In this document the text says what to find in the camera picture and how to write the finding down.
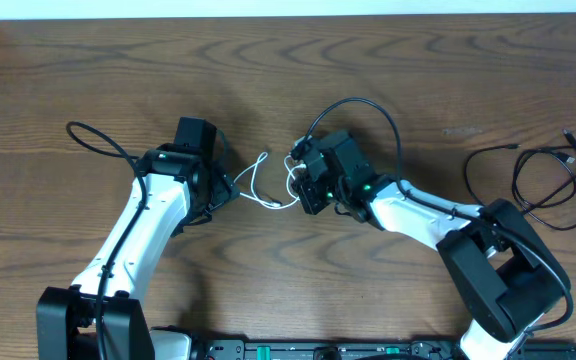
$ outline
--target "wooden table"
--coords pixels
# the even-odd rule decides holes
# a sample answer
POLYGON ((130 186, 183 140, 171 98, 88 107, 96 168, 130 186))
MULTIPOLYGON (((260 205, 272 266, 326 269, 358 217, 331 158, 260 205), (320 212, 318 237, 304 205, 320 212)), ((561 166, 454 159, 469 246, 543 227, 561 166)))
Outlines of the wooden table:
MULTIPOLYGON (((0 358, 37 356, 39 296, 70 284, 128 197, 129 167, 72 142, 67 121, 139 154, 170 141, 180 116, 204 117, 233 145, 232 174, 270 151, 260 191, 287 200, 281 159, 347 96, 396 117, 406 178, 471 202, 460 175, 470 151, 563 144, 562 128, 576 132, 576 15, 0 22, 0 358)), ((344 107, 318 131, 337 129, 393 170, 393 136, 376 111, 344 107)), ((516 155, 473 162, 484 199, 510 197, 516 155)), ((565 179, 553 161, 539 164, 521 178, 532 198, 565 179)), ((576 198, 542 214, 572 222, 576 198)), ((576 230, 535 228, 576 302, 576 230)), ((145 312, 149 325, 253 339, 456 338, 470 322, 430 249, 332 209, 313 217, 243 198, 170 240, 145 312)), ((576 308, 538 337, 576 340, 576 308)))

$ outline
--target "white string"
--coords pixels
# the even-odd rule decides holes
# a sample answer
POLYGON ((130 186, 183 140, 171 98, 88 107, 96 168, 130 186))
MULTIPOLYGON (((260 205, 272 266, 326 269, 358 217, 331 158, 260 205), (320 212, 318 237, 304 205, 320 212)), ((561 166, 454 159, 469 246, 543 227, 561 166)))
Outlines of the white string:
POLYGON ((264 160, 266 160, 268 158, 268 153, 267 152, 262 152, 261 154, 259 154, 259 156, 257 157, 257 161, 255 161, 254 164, 248 166, 244 171, 242 171, 241 173, 239 173, 239 175, 237 175, 237 177, 235 178, 235 183, 237 182, 237 180, 239 180, 239 178, 241 178, 245 173, 247 173, 248 171, 250 171, 250 169, 252 169, 252 177, 250 178, 250 194, 246 194, 246 193, 240 193, 241 196, 250 199, 252 201, 255 201, 257 203, 259 203, 261 206, 265 207, 266 209, 270 209, 270 210, 282 210, 282 209, 286 209, 289 208, 293 205, 295 205, 296 203, 299 202, 299 197, 294 195, 292 193, 292 191, 290 190, 290 180, 294 180, 295 179, 295 175, 293 174, 293 172, 296 169, 303 169, 306 167, 305 164, 301 164, 301 165, 297 165, 293 168, 290 168, 288 166, 288 163, 286 162, 289 158, 290 155, 286 156, 284 158, 284 166, 286 167, 286 171, 288 171, 288 176, 286 177, 286 191, 288 192, 288 194, 293 198, 293 201, 290 202, 289 204, 286 205, 282 205, 281 203, 277 202, 277 201, 266 201, 263 200, 262 198, 259 197, 259 195, 257 195, 257 193, 255 192, 255 179, 257 178, 257 169, 259 168, 259 165, 264 162, 264 160))

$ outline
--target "wooden tabletop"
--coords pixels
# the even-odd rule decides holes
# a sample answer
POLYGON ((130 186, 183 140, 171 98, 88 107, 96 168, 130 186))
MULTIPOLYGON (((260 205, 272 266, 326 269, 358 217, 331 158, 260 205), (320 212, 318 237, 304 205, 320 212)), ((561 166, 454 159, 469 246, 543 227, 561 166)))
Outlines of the wooden tabletop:
MULTIPOLYGON (((470 151, 576 134, 576 15, 0 22, 0 358, 37 356, 39 296, 84 269, 128 199, 130 168, 72 142, 66 122, 140 154, 170 141, 180 116, 206 118, 232 144, 231 174, 270 152, 259 189, 285 201, 283 156, 347 96, 392 112, 405 178, 472 202, 461 178, 470 151)), ((338 129, 393 171, 394 137, 376 111, 346 106, 318 132, 338 129)), ((516 155, 472 163, 486 201, 510 197, 516 155)), ((520 185, 536 199, 565 176, 542 158, 520 185)), ((576 198, 541 214, 572 223, 576 198)), ((576 230, 535 229, 568 272, 576 304, 576 230)), ((470 322, 429 248, 332 209, 315 217, 244 198, 169 241, 144 306, 151 326, 253 339, 457 338, 470 322)), ((538 338, 576 341, 576 307, 538 338)))

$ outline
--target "wood grain surface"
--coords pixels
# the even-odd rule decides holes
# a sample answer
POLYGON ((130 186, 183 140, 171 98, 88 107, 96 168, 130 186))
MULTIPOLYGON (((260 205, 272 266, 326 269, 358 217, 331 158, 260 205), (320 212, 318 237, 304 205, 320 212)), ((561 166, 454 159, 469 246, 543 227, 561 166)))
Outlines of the wood grain surface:
MULTIPOLYGON (((406 178, 471 202, 460 174, 469 151, 563 144, 562 128, 576 132, 576 15, 0 22, 0 358, 36 358, 39 296, 87 265, 129 194, 129 167, 73 143, 67 121, 140 154, 172 139, 180 116, 204 117, 232 144, 232 174, 271 152, 259 189, 286 201, 284 154, 347 96, 392 112, 406 178)), ((349 105, 318 132, 343 128, 393 170, 378 113, 349 105)), ((516 154, 472 163, 487 201, 510 197, 516 154)), ((563 179, 539 159, 520 185, 536 198, 563 179)), ((542 214, 571 223, 576 198, 542 214)), ((576 303, 576 230, 535 228, 576 303)), ((170 240, 145 312, 151 326, 253 339, 457 338, 470 321, 439 256, 419 243, 332 209, 313 217, 243 198, 170 240)), ((576 308, 538 338, 576 341, 576 308)))

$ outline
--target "white wall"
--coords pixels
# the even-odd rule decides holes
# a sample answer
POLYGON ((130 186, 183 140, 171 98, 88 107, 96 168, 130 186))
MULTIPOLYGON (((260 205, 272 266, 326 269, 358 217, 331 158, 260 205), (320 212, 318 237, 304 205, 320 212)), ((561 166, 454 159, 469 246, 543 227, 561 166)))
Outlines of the white wall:
POLYGON ((0 0, 0 20, 576 12, 576 0, 0 0))

